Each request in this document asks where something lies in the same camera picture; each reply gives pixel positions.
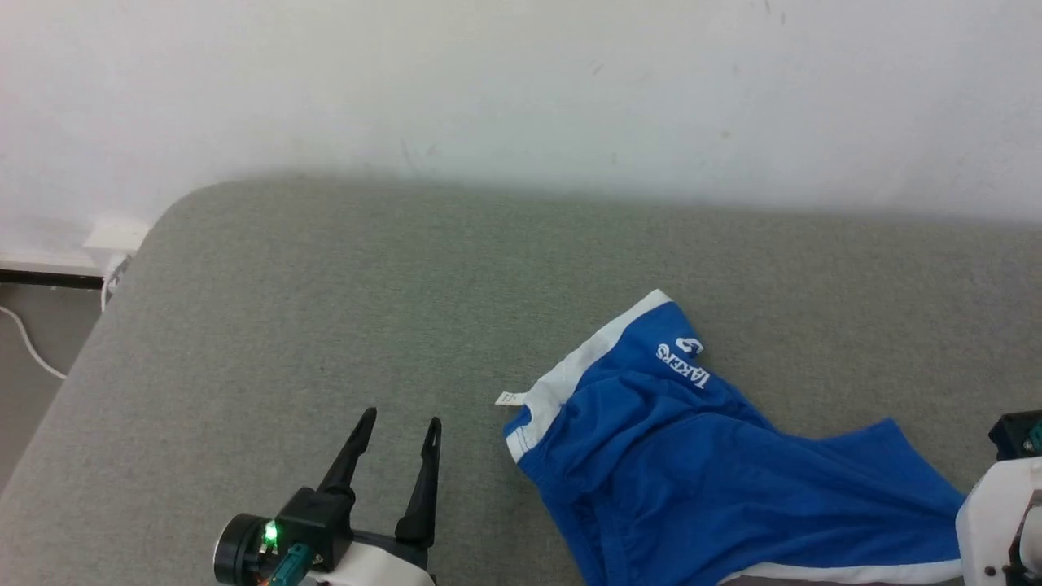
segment white care label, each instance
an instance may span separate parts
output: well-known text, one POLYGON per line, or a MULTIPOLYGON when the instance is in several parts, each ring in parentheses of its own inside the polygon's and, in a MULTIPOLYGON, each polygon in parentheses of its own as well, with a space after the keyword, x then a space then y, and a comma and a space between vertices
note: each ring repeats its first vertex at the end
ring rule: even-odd
POLYGON ((521 407, 524 405, 524 397, 528 393, 503 393, 499 395, 496 399, 496 405, 505 405, 510 407, 521 407))

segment blue shorts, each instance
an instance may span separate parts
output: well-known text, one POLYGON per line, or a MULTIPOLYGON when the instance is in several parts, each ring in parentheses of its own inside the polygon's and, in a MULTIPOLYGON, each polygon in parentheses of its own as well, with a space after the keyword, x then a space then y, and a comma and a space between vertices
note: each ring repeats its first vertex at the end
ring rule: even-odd
POLYGON ((504 430, 589 584, 961 573, 964 497, 893 420, 784 434, 698 366, 701 347, 653 291, 541 377, 504 430))

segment black baseboard strip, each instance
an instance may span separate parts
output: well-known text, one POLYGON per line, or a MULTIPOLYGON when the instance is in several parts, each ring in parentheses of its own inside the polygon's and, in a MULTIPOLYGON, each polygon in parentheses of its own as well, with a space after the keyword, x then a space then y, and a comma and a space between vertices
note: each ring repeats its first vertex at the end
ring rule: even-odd
POLYGON ((0 283, 18 283, 20 285, 45 285, 48 287, 101 290, 100 276, 60 274, 53 272, 11 271, 0 269, 0 283))

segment white wall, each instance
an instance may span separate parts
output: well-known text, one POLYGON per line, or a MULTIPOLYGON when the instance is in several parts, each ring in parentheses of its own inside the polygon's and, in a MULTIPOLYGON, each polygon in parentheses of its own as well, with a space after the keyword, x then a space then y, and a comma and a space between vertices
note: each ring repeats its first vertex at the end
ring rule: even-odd
POLYGON ((283 170, 1042 221, 1040 96, 1037 0, 0 0, 0 253, 283 170))

